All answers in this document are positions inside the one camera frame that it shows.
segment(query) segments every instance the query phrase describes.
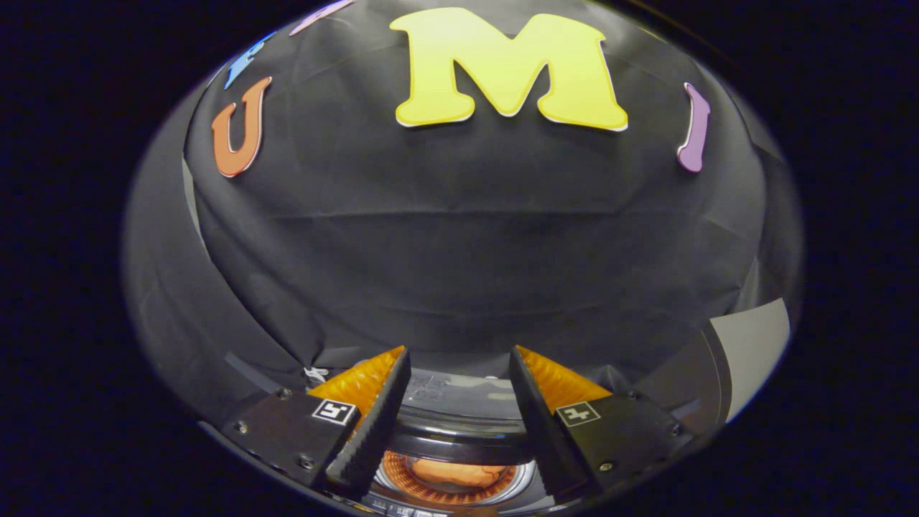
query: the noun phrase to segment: fisheye lens view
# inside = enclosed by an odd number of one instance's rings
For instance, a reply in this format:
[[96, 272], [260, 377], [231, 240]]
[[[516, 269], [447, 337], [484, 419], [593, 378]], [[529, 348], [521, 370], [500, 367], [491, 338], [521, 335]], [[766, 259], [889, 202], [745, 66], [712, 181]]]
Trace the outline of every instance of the fisheye lens view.
[[189, 425], [329, 515], [575, 515], [703, 451], [800, 319], [793, 167], [615, 4], [341, 0], [149, 142], [123, 287]]

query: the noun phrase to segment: letter m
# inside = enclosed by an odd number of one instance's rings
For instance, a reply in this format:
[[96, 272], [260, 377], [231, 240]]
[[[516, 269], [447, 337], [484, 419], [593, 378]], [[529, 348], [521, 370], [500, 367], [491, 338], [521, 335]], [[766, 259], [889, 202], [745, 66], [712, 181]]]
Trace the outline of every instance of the letter m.
[[549, 93], [539, 112], [550, 121], [622, 131], [628, 116], [616, 103], [600, 47], [606, 37], [581, 22], [536, 15], [514, 38], [458, 7], [400, 17], [390, 29], [408, 33], [409, 98], [396, 109], [403, 126], [465, 121], [475, 102], [457, 91], [454, 63], [472, 77], [498, 113], [513, 117], [543, 67]]

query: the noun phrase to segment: bolt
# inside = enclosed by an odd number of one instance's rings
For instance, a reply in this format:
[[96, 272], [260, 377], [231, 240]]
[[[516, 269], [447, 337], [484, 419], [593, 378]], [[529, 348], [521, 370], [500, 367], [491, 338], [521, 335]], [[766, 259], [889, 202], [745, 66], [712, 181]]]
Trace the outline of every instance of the bolt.
[[313, 466], [316, 465], [316, 462], [306, 454], [299, 454], [297, 456], [297, 466], [303, 470], [312, 470]]

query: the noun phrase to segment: black background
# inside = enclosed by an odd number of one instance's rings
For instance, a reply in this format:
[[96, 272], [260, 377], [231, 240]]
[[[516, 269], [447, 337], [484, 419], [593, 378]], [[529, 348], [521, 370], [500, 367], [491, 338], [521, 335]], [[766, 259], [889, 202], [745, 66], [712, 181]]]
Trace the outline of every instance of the black background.
[[[5, 514], [327, 514], [183, 413], [144, 362], [119, 285], [120, 218], [159, 123], [313, 3], [46, 4], [4, 16], [15, 159]], [[800, 182], [808, 292], [785, 361], [721, 437], [592, 514], [906, 514], [914, 13], [891, 1], [647, 4], [751, 80]]]

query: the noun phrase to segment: orange letter u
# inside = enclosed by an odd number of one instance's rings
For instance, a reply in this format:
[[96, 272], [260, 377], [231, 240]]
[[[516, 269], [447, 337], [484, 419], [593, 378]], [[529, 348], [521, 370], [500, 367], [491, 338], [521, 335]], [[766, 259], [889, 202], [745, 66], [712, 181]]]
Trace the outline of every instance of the orange letter u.
[[214, 130], [214, 160], [217, 168], [227, 178], [243, 172], [255, 161], [262, 142], [262, 101], [265, 88], [271, 84], [271, 77], [255, 83], [243, 94], [245, 104], [245, 137], [243, 146], [234, 151], [230, 144], [230, 117], [236, 111], [233, 102], [217, 115], [210, 128]]

